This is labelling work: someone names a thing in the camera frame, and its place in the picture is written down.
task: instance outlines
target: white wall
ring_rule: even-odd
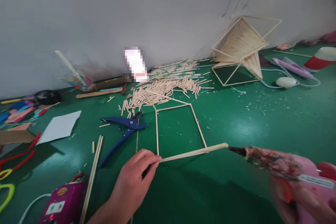
[[[241,0],[234,17],[283,19],[272,46],[336,28],[335,0]],[[153,66],[205,57],[230,22],[232,0],[0,0],[0,99],[67,87],[61,50],[95,80],[118,76],[122,49],[142,46]]]

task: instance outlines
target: blue pliers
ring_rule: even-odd
[[[138,120],[141,117],[142,112],[138,112],[133,118],[126,119],[122,117],[102,117],[100,120],[101,121],[113,121],[116,123],[121,123],[126,126],[128,126],[128,129],[126,132],[123,134],[122,138],[112,147],[112,149],[108,152],[108,154],[100,161],[98,168],[104,167],[110,156],[113,154],[113,152],[121,145],[123,142],[125,142],[135,130],[142,130],[145,129],[148,126],[148,122],[144,124],[138,124]]]

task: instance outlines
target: wire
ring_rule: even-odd
[[[312,87],[319,86],[319,85],[321,84],[321,82],[320,82],[318,79],[316,79],[315,77],[310,77],[310,79],[313,79],[313,80],[317,81],[317,84],[316,84],[316,85],[306,85],[306,84],[302,84],[302,83],[300,83],[297,79],[295,79],[295,78],[294,78],[294,77],[287,71],[286,68],[284,68],[283,66],[281,66],[278,62],[276,62],[276,63],[277,63],[277,66],[278,66],[278,67],[280,67],[280,68],[283,69],[283,71],[282,71],[282,70],[279,70],[279,69],[261,69],[261,70],[263,70],[263,71],[277,71],[277,72],[281,72],[281,73],[287,75],[288,77],[293,78],[294,80],[296,80],[297,83],[296,83],[295,86],[297,86],[297,85],[301,85],[301,86],[311,87],[311,88],[312,88]],[[263,83],[266,87],[269,87],[269,88],[282,88],[282,87],[269,86],[269,85],[266,84],[263,80],[261,80],[261,83]]]
[[[43,194],[43,195],[41,195],[40,197],[36,198],[32,203],[30,203],[29,206],[27,207],[27,209],[25,210],[25,212],[23,213],[23,215],[22,215],[22,217],[21,217],[21,219],[20,219],[19,224],[22,224],[22,223],[23,223],[23,221],[24,221],[24,219],[25,219],[25,217],[26,217],[26,215],[27,215],[29,209],[32,207],[32,205],[34,205],[34,203],[35,203],[36,201],[38,201],[39,199],[41,199],[41,198],[43,198],[43,197],[51,197],[51,194]]]

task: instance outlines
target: red and white cup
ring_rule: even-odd
[[[335,47],[321,47],[304,65],[309,72],[318,72],[336,61]]]

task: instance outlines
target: green table surface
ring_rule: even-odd
[[[318,48],[297,46],[293,53],[313,55]],[[267,59],[287,56],[300,65],[308,58],[260,51]],[[209,72],[209,67],[198,70]],[[218,70],[227,75],[229,70]],[[277,72],[263,72],[272,84]],[[270,89],[260,82],[222,87],[214,73],[205,75],[212,82],[204,86],[197,99],[174,92],[174,98],[191,102],[208,146],[226,142],[229,146],[258,146],[295,153],[313,162],[336,163],[336,64],[316,73],[322,84],[314,88],[300,86],[288,90]],[[65,94],[62,102],[35,120],[34,134],[43,132],[51,119],[82,110],[70,137],[36,146],[32,160],[2,180],[15,184],[13,199],[0,213],[0,223],[18,223],[26,207],[42,194],[52,193],[68,183],[79,172],[88,181],[94,159],[92,141],[104,136],[100,158],[121,138],[118,124],[99,128],[100,117],[120,116],[125,96],[113,94],[76,99],[80,91]],[[158,108],[178,105],[170,101]],[[155,114],[152,107],[142,107],[141,122],[149,123],[139,132],[139,149],[156,153]],[[166,110],[158,114],[159,147],[162,157],[203,148],[197,125],[189,107]],[[107,166],[97,170],[86,219],[109,198],[123,164],[135,154],[133,134],[112,156]],[[22,144],[5,157],[24,151]],[[6,163],[3,169],[19,161]],[[268,191],[269,175],[246,163],[244,159],[221,149],[199,156],[165,162],[159,165],[155,178],[141,207],[134,214],[134,223],[281,223]],[[7,195],[0,191],[0,201]],[[36,223],[48,202],[38,201],[24,223]]]

